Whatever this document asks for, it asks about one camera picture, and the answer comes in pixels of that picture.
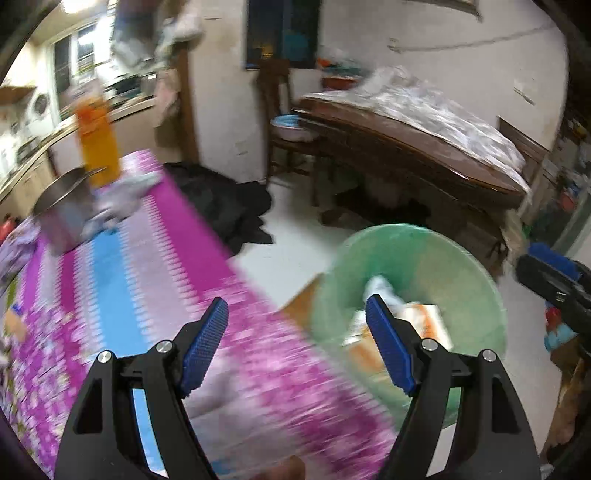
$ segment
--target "electrical wire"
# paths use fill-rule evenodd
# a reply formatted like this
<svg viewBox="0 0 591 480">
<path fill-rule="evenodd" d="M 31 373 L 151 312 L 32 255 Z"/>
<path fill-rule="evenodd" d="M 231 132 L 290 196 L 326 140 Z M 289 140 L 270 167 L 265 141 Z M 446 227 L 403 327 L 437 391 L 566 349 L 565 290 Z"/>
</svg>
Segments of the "electrical wire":
<svg viewBox="0 0 591 480">
<path fill-rule="evenodd" d="M 508 40 L 516 40 L 517 38 L 529 37 L 530 35 L 534 35 L 536 33 L 545 31 L 545 30 L 552 30 L 553 28 L 558 28 L 555 24 L 549 25 L 542 25 L 541 27 L 531 28 L 529 30 L 513 33 L 511 35 L 502 35 L 500 37 L 489 38 L 487 40 L 478 40 L 474 42 L 466 42 L 466 43 L 456 43 L 454 45 L 445 45 L 440 47 L 398 47 L 396 45 L 389 45 L 388 48 L 396 53 L 404 53 L 406 51 L 416 51 L 416 52 L 424 52 L 424 51 L 443 51 L 443 50 L 458 50 L 460 48 L 472 48 L 472 47 L 482 47 L 484 45 L 493 45 L 495 43 L 508 41 Z"/>
</svg>

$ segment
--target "black cloth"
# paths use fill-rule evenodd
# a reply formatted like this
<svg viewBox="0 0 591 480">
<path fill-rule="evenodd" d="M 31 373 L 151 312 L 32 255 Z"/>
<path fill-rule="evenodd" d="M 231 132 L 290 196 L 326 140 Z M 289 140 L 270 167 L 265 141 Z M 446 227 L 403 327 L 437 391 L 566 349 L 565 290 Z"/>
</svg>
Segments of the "black cloth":
<svg viewBox="0 0 591 480">
<path fill-rule="evenodd" d="M 256 181 L 237 183 L 193 163 L 168 163 L 164 167 L 233 255 L 245 243 L 273 243 L 273 237 L 261 229 L 264 222 L 260 216 L 273 204 L 265 186 Z"/>
</svg>

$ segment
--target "pot handle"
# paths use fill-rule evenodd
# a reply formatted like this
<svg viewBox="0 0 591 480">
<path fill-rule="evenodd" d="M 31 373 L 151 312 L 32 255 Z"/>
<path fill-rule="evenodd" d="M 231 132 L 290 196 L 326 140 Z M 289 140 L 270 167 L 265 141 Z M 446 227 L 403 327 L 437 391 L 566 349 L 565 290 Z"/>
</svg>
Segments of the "pot handle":
<svg viewBox="0 0 591 480">
<path fill-rule="evenodd" d="M 97 173 L 100 173 L 102 171 L 105 171 L 107 169 L 107 167 L 102 167 L 102 168 L 95 168 L 94 170 L 90 170 L 88 172 L 86 172 L 82 178 L 78 179 L 78 181 L 72 186 L 72 188 L 70 189 L 70 191 L 74 190 L 78 185 L 80 185 L 80 183 L 82 183 L 85 180 L 88 180 L 90 177 L 92 177 L 93 175 L 96 175 Z"/>
</svg>

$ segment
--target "wall shelf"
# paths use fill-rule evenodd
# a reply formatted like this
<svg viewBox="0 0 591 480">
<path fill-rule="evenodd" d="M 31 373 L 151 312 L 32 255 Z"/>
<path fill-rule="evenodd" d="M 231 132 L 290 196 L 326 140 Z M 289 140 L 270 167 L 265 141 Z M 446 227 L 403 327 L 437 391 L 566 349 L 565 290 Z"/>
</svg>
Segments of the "wall shelf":
<svg viewBox="0 0 591 480">
<path fill-rule="evenodd" d="M 20 102 L 34 90 L 35 87 L 2 86 L 0 87 L 0 106 L 12 105 L 13 103 Z"/>
</svg>

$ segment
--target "orange bottle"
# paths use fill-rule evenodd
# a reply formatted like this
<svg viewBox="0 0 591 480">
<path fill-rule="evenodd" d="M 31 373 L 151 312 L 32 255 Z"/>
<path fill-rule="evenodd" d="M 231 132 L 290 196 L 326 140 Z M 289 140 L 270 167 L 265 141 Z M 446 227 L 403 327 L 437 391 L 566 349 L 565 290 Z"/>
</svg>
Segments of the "orange bottle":
<svg viewBox="0 0 591 480">
<path fill-rule="evenodd" d="M 93 187 L 100 188 L 114 182 L 121 174 L 119 150 L 115 134 L 107 117 L 109 109 L 100 89 L 88 90 L 74 104 L 78 119 L 78 138 L 82 146 L 87 171 L 106 168 L 90 178 Z"/>
</svg>

